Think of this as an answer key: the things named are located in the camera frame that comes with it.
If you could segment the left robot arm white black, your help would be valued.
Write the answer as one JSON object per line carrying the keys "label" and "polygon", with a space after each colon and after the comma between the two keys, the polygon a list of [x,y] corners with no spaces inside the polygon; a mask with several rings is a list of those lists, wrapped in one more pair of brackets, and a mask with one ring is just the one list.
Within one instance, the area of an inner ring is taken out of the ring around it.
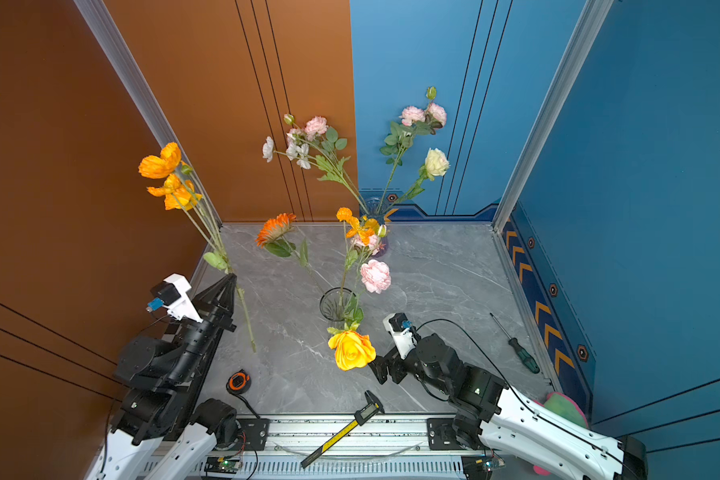
{"label": "left robot arm white black", "polygon": [[169,452],[147,473],[149,479],[184,479],[217,446],[232,447],[245,435],[234,407],[210,399],[193,408],[186,388],[213,340],[233,331],[237,277],[226,274],[190,296],[189,281],[172,274],[155,285],[147,310],[178,321],[171,341],[139,335],[122,350],[115,370],[128,391],[108,425],[90,479],[135,479],[183,413],[190,416]]}

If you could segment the purple blue glass vase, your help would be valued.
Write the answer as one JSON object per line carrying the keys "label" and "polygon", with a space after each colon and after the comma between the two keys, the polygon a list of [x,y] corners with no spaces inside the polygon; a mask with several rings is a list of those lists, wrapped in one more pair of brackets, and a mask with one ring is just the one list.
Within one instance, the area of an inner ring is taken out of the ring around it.
{"label": "purple blue glass vase", "polygon": [[384,213],[385,203],[382,198],[376,196],[367,198],[366,206],[368,211],[366,214],[367,218],[373,219],[376,222],[375,238],[372,241],[374,251],[371,257],[380,259],[389,249],[389,238]]}

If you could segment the pink peony spray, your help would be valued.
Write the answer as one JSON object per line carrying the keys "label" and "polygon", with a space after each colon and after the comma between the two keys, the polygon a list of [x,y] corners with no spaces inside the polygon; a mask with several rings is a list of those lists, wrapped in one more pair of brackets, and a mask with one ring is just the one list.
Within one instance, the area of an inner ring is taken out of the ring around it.
{"label": "pink peony spray", "polygon": [[321,173],[319,181],[342,185],[357,201],[360,211],[368,214],[367,204],[347,171],[351,157],[343,156],[343,152],[348,140],[329,126],[327,119],[322,116],[315,116],[305,125],[299,126],[295,117],[286,113],[283,115],[283,122],[289,130],[285,134],[286,149],[279,152],[279,155],[294,161],[303,170],[316,168]]}
{"label": "pink peony spray", "polygon": [[398,195],[394,200],[389,199],[389,189],[397,170],[403,165],[403,157],[413,147],[417,137],[434,136],[447,123],[447,112],[444,107],[435,102],[436,97],[436,87],[428,87],[425,92],[427,100],[425,108],[413,105],[405,107],[399,116],[399,120],[390,123],[390,132],[384,139],[384,146],[380,149],[381,153],[387,158],[387,163],[392,166],[381,194],[381,198],[385,203],[385,219],[398,210],[400,203],[393,205],[393,202],[409,189]]}

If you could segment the cream rose with leaves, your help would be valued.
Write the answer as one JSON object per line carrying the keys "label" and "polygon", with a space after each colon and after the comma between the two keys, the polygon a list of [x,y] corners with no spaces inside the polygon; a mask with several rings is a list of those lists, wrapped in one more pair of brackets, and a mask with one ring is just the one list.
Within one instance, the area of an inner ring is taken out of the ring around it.
{"label": "cream rose with leaves", "polygon": [[427,152],[423,165],[419,169],[418,178],[414,184],[396,201],[393,205],[403,201],[412,200],[419,194],[424,192],[423,183],[425,180],[435,181],[439,177],[444,177],[450,169],[450,162],[446,154],[437,148],[430,148]]}

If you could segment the orange poppy flower stem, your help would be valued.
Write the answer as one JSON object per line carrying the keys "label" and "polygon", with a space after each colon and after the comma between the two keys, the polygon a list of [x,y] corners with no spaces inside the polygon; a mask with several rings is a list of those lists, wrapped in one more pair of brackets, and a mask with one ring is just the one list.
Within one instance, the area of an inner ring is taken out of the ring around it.
{"label": "orange poppy flower stem", "polygon": [[376,222],[368,219],[367,216],[357,217],[352,210],[347,207],[340,207],[336,213],[337,220],[344,227],[346,255],[344,268],[342,273],[341,286],[346,283],[346,277],[352,269],[355,270],[356,279],[359,278],[359,266],[361,264],[360,254],[353,246],[352,238],[355,235],[362,237],[370,236],[376,233]]}

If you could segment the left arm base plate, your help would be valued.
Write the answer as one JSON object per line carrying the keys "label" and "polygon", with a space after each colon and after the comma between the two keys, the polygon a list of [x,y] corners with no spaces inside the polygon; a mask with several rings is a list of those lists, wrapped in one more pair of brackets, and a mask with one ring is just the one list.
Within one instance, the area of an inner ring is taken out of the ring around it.
{"label": "left arm base plate", "polygon": [[270,428],[270,420],[266,418],[242,418],[225,422],[217,431],[219,451],[244,452],[265,450]]}

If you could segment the small orange blossom stems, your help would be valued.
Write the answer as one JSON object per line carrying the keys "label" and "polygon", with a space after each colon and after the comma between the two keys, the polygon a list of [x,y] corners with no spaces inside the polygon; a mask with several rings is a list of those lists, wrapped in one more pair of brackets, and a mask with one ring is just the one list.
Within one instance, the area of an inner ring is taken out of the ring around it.
{"label": "small orange blossom stems", "polygon": [[204,261],[225,274],[234,273],[221,237],[221,222],[213,212],[211,201],[201,192],[195,170],[182,159],[179,145],[167,143],[158,155],[144,157],[138,171],[144,178],[163,181],[161,186],[148,187],[148,193],[162,198],[167,211],[180,210],[191,221],[208,245]]}

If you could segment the orange rose with leaves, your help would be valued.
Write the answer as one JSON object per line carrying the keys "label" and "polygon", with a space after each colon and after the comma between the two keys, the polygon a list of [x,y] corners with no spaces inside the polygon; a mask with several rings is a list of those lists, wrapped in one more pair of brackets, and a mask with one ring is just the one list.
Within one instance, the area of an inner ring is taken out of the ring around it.
{"label": "orange rose with leaves", "polygon": [[354,321],[349,327],[328,329],[331,334],[328,346],[334,352],[337,367],[342,371],[364,368],[377,357],[370,337],[359,332],[364,319],[365,313],[358,301]]}

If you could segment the orange gerbera with leaf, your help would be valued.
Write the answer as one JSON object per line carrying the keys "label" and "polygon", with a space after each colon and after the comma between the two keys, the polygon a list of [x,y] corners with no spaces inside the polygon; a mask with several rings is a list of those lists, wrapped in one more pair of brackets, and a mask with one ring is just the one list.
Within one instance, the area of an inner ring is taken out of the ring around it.
{"label": "orange gerbera with leaf", "polygon": [[293,259],[307,272],[320,293],[329,289],[327,280],[312,266],[309,239],[297,225],[295,214],[281,213],[268,219],[258,233],[256,244],[276,257]]}

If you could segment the small white blossom spray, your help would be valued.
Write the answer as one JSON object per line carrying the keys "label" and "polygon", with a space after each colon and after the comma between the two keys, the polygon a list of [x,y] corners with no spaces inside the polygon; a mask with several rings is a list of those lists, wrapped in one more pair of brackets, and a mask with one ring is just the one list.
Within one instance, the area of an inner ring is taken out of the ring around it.
{"label": "small white blossom spray", "polygon": [[302,170],[315,169],[318,181],[342,185],[357,201],[360,211],[368,213],[366,201],[361,198],[359,188],[347,170],[351,157],[342,154],[347,145],[346,138],[340,137],[333,127],[327,126],[319,130],[292,129],[286,135],[286,140],[286,149],[280,151],[274,139],[267,137],[262,146],[263,158],[271,162],[276,156],[283,156]]}

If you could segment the pink rose bundle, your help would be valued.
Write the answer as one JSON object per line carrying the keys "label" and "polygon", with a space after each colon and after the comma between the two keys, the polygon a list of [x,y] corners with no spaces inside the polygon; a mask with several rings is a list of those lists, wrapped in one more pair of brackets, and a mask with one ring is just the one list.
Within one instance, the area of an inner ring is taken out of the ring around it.
{"label": "pink rose bundle", "polygon": [[381,294],[391,285],[391,271],[383,261],[375,259],[385,249],[386,229],[381,227],[382,236],[371,234],[367,237],[355,235],[353,246],[360,254],[359,278],[369,293]]}

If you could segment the clear grey glass vase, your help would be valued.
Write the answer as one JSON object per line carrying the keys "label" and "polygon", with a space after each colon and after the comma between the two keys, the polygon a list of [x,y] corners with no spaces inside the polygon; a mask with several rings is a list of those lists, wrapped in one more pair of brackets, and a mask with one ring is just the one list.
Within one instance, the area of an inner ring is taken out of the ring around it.
{"label": "clear grey glass vase", "polygon": [[358,301],[356,294],[346,287],[327,290],[319,301],[319,311],[333,326],[349,327],[354,321]]}

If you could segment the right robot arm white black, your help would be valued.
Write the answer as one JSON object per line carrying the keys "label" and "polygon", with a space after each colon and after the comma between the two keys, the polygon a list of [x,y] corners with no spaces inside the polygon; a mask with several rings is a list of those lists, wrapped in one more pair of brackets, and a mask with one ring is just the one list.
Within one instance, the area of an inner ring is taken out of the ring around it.
{"label": "right robot arm white black", "polygon": [[646,479],[647,454],[633,437],[598,434],[517,392],[500,376],[463,362],[438,335],[393,334],[395,346],[370,363],[377,380],[408,376],[446,395],[456,409],[455,441],[499,450],[562,479]]}

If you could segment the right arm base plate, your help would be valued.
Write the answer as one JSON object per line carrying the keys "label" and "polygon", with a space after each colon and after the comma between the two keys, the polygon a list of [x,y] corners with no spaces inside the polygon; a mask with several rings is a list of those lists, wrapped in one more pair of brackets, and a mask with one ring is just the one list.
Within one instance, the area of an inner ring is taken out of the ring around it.
{"label": "right arm base plate", "polygon": [[486,451],[487,447],[476,439],[460,439],[451,417],[426,419],[428,446],[431,451]]}

